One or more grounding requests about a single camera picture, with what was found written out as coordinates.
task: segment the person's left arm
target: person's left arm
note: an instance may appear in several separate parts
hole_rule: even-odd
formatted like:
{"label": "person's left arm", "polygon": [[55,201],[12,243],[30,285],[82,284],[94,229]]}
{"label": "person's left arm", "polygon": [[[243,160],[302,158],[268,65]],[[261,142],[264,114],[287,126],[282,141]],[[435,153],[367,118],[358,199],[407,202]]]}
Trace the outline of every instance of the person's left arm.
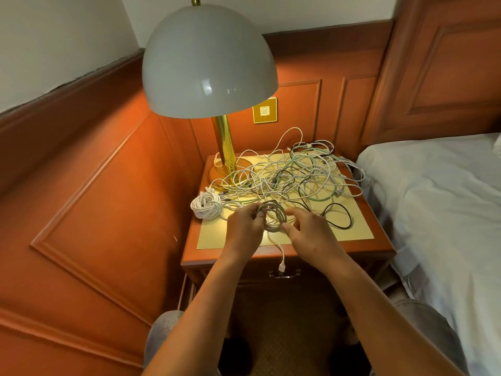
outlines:
{"label": "person's left arm", "polygon": [[228,218],[220,257],[143,376],[216,373],[236,285],[263,239],[266,212],[256,215],[259,205],[240,208]]}

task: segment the gold switch plate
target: gold switch plate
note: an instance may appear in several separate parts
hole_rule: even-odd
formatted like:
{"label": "gold switch plate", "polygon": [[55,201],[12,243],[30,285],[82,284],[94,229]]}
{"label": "gold switch plate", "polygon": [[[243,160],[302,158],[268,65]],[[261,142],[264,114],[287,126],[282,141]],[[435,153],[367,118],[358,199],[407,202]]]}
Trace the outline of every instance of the gold switch plate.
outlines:
{"label": "gold switch plate", "polygon": [[278,120],[277,98],[275,96],[266,99],[262,103],[252,107],[254,124],[272,123]]}

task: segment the table lamp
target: table lamp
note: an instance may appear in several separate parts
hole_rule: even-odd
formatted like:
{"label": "table lamp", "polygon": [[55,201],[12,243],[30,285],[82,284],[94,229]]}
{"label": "table lamp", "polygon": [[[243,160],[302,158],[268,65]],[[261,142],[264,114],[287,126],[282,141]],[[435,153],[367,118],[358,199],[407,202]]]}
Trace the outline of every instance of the table lamp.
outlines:
{"label": "table lamp", "polygon": [[211,117],[222,166],[213,181],[251,165],[236,163],[228,114],[253,107],[278,88],[265,39],[247,18],[228,8],[191,0],[151,35],[143,59],[143,86],[151,110],[162,116]]}

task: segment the white bed sheet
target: white bed sheet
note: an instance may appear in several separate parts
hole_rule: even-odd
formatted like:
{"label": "white bed sheet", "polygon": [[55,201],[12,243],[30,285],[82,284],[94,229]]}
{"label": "white bed sheet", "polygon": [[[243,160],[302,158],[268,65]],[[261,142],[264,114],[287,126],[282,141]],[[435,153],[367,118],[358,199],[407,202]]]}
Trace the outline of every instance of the white bed sheet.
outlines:
{"label": "white bed sheet", "polygon": [[499,133],[377,144],[360,154],[368,202],[413,297],[458,333],[473,376],[501,374]]}

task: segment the floor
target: floor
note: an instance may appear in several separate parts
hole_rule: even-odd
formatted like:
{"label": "floor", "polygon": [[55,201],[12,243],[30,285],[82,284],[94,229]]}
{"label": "floor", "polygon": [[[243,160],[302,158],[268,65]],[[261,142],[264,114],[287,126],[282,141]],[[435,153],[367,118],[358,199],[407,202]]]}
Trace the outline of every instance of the floor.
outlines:
{"label": "floor", "polygon": [[[249,343],[252,375],[325,376],[331,351],[353,342],[349,321],[329,284],[291,281],[237,290],[231,326]],[[407,297],[392,270],[378,284],[394,302]]]}

